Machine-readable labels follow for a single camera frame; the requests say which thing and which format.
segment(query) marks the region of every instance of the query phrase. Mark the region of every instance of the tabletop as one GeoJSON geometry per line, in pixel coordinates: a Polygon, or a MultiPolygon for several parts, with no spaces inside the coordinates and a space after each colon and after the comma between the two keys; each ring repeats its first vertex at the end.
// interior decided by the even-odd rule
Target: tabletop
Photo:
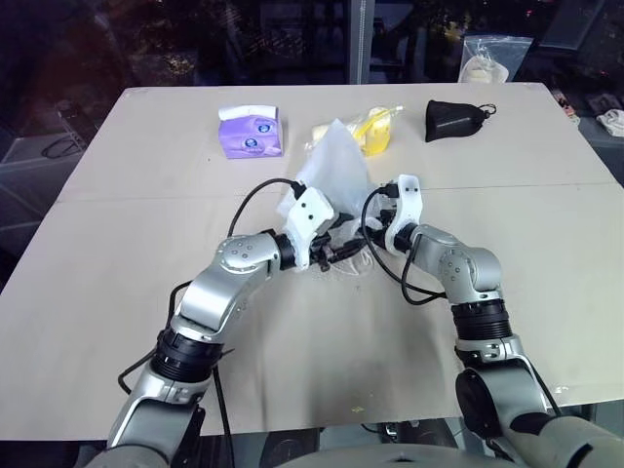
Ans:
{"type": "MultiPolygon", "coordinates": [[[[169,290],[211,261],[244,194],[294,176],[313,125],[400,103],[388,150],[367,160],[371,178],[418,175],[422,222],[495,252],[514,332],[560,404],[624,397],[624,193],[544,87],[132,89],[0,295],[0,351],[12,357],[0,438],[105,438],[125,401],[116,375],[153,346],[169,290]],[[425,144],[430,98],[498,113],[474,136],[425,144]],[[280,106],[284,157],[225,159],[216,110],[237,103],[280,106]]],[[[258,194],[239,232],[279,227],[281,195],[258,194]]],[[[377,267],[285,273],[228,342],[232,429],[457,415],[454,338],[447,303],[409,306],[377,267]]],[[[212,388],[204,404],[204,433],[220,432],[212,388]]]]}

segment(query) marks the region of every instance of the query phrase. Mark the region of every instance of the purple tissue box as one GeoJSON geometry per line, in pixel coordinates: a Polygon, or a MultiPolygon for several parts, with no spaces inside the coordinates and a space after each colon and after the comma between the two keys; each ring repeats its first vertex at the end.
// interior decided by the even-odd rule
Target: purple tissue box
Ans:
{"type": "Polygon", "coordinates": [[[279,117],[249,115],[221,121],[218,140],[228,159],[282,156],[279,117]]]}

